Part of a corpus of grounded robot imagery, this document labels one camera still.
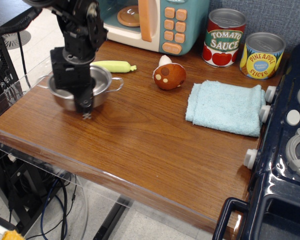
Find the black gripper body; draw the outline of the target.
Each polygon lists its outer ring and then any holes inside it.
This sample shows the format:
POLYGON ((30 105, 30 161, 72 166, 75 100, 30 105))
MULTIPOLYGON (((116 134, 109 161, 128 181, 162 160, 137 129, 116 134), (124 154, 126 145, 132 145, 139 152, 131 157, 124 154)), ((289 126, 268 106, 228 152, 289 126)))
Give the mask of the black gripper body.
POLYGON ((50 59, 54 84, 58 90, 65 90, 76 97, 92 94, 91 59, 80 59, 67 52, 64 47, 51 50, 50 59))

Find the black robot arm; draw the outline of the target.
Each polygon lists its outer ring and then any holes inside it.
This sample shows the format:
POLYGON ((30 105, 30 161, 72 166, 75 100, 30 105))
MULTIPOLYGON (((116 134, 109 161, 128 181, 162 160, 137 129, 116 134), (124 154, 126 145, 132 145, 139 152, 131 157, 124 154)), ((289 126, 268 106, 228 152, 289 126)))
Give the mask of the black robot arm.
POLYGON ((74 109, 83 119, 90 119, 94 108, 90 63, 107 40, 107 29, 100 17, 96 0, 28 0, 34 9, 12 26, 0 27, 0 35, 25 30, 42 11, 49 9, 56 15, 64 37, 64 46, 50 51, 53 79, 58 90, 74 97, 74 109))

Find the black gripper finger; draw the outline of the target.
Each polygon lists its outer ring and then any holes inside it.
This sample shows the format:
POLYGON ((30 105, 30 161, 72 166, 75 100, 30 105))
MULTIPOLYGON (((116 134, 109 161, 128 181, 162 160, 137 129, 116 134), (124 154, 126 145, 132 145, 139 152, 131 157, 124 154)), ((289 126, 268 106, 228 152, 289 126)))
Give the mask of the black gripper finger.
POLYGON ((91 119, 94 104, 92 92, 76 92, 74 94, 74 103, 76 111, 82 114, 84 120, 91 119))

